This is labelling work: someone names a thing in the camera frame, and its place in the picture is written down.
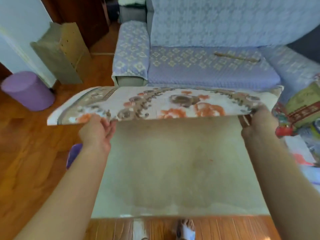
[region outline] person's left hand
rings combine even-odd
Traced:
[[[107,121],[97,114],[93,114],[86,125],[80,131],[79,136],[84,147],[102,147],[107,155],[110,152],[110,140],[116,131],[117,121]]]

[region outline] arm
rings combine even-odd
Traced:
[[[84,237],[111,149],[115,122],[98,115],[80,130],[83,148],[51,196],[16,240]]]
[[[276,137],[277,126],[262,107],[242,131],[262,194],[283,240],[319,239],[320,194]]]

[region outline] forearm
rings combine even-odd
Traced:
[[[84,147],[42,208],[16,239],[83,238],[107,161],[99,147]]]
[[[283,240],[320,237],[320,195],[273,134],[245,138],[272,219]]]

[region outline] hand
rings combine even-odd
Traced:
[[[241,135],[244,139],[253,135],[267,136],[276,134],[276,129],[279,126],[278,120],[271,114],[265,105],[260,105],[253,115],[245,115],[248,123],[239,117],[242,125]]]
[[[110,140],[116,131],[117,121],[107,121],[97,114],[92,115],[89,122],[79,131],[79,136],[84,147],[94,147],[105,150],[107,155],[110,152]]]

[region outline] brown wooden door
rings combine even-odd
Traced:
[[[42,0],[56,23],[76,22],[85,44],[90,47],[108,31],[100,0]]]
[[[0,62],[0,83],[12,73]]]

